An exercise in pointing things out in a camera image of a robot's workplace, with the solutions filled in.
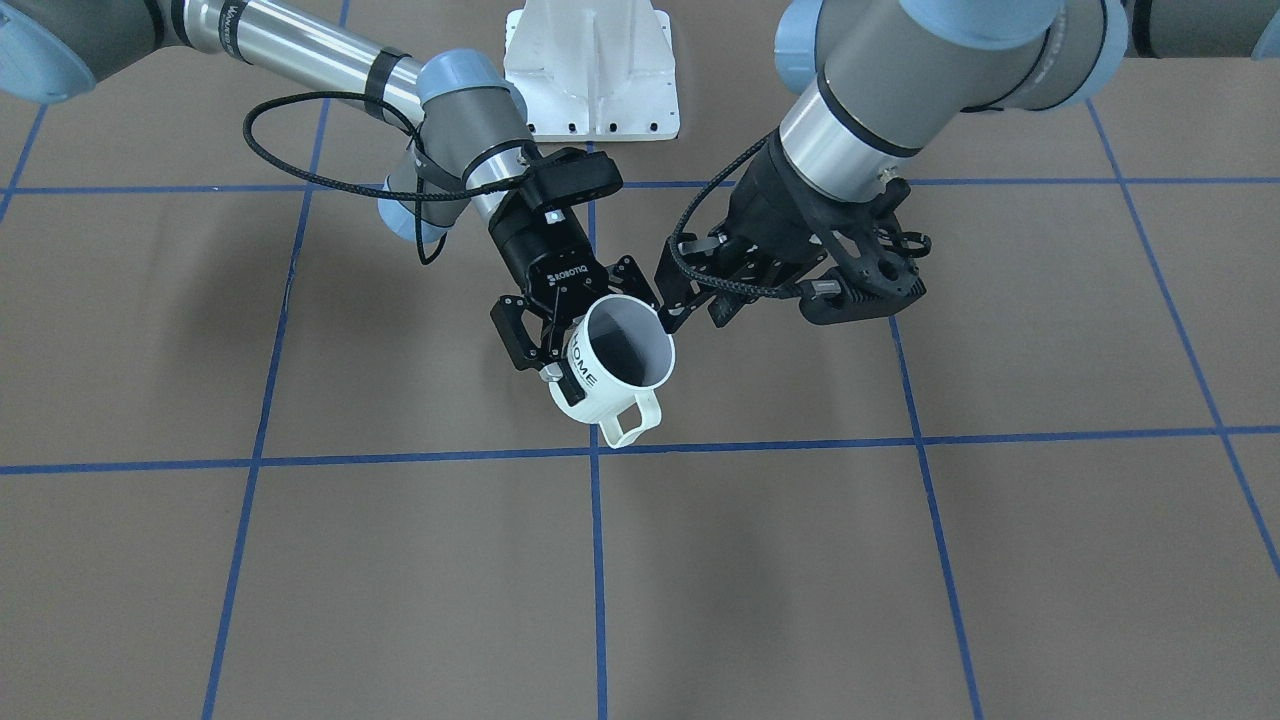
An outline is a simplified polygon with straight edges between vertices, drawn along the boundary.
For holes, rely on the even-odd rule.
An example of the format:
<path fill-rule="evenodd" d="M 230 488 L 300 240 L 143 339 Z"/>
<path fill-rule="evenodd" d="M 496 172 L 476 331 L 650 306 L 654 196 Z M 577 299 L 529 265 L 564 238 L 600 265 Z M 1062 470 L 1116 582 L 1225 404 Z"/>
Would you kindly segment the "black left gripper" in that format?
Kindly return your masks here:
<path fill-rule="evenodd" d="M 872 187 L 854 200 L 815 188 L 790 161 L 781 131 L 772 131 L 753 147 L 716 233 L 672 233 L 664 241 L 655 287 L 666 332 L 675 334 L 705 304 L 714 327 L 724 328 L 750 304 L 792 299 L 823 259 L 835 263 L 841 286 L 899 286 L 901 179 L 873 179 Z M 676 260 L 686 251 L 692 269 L 721 286 L 703 288 L 684 273 Z"/>

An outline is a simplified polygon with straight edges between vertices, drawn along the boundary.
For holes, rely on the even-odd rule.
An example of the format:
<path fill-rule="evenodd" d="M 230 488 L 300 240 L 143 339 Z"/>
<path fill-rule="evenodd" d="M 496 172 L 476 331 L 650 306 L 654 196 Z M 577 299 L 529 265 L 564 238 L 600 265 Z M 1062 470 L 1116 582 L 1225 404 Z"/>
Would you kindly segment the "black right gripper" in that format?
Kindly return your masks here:
<path fill-rule="evenodd" d="M 566 211 L 562 220 L 549 223 L 544 211 L 530 208 L 521 193 L 511 190 L 492 214 L 488 229 L 506 268 L 526 296 L 548 299 L 561 286 L 589 281 L 590 307 L 603 299 L 626 296 L 654 313 L 660 309 L 635 259 L 623 255 L 614 263 L 602 263 L 594 258 L 571 211 Z M 524 296 L 503 295 L 493 305 L 490 319 L 517 372 L 541 370 L 563 359 L 571 320 L 559 295 L 550 310 Z"/>

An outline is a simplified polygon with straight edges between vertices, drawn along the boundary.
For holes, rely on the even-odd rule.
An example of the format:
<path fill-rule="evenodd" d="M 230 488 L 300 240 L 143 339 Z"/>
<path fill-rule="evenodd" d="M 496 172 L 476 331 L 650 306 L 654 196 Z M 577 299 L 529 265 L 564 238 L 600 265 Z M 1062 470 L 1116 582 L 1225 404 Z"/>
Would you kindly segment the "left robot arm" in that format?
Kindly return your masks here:
<path fill-rule="evenodd" d="M 892 316 L 925 293 L 927 234 L 896 211 L 902 168 L 955 117 L 1085 101 L 1133 58 L 1277 55 L 1275 1 L 794 1 L 774 37 L 796 95 L 726 168 L 724 219 L 666 241 L 654 282 L 675 333 L 699 307 L 726 325 L 796 299 L 832 325 Z"/>

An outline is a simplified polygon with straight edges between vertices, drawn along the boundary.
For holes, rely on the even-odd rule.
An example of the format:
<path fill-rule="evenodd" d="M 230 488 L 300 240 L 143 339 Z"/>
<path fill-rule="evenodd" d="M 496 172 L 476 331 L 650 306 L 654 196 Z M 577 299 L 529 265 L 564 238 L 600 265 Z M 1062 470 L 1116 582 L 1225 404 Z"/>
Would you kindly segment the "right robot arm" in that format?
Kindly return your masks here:
<path fill-rule="evenodd" d="M 256 106 L 246 143 L 275 168 L 312 184 L 375 199 L 384 224 L 436 258 L 466 208 L 485 220 L 518 295 L 492 319 L 520 370 L 566 377 L 593 350 L 600 360 L 675 346 L 657 297 L 631 258 L 602 265 L 573 214 L 620 191 L 602 151 L 571 146 L 599 132 L 538 88 L 527 73 L 499 72 L 472 49 L 420 61 L 280 1 L 5 1 L 3 91 L 55 104 L 163 47 L 224 53 L 305 87 Z M 406 154 L 371 190 L 320 177 L 270 154 L 253 136 L 266 111 L 330 99 L 404 132 Z"/>

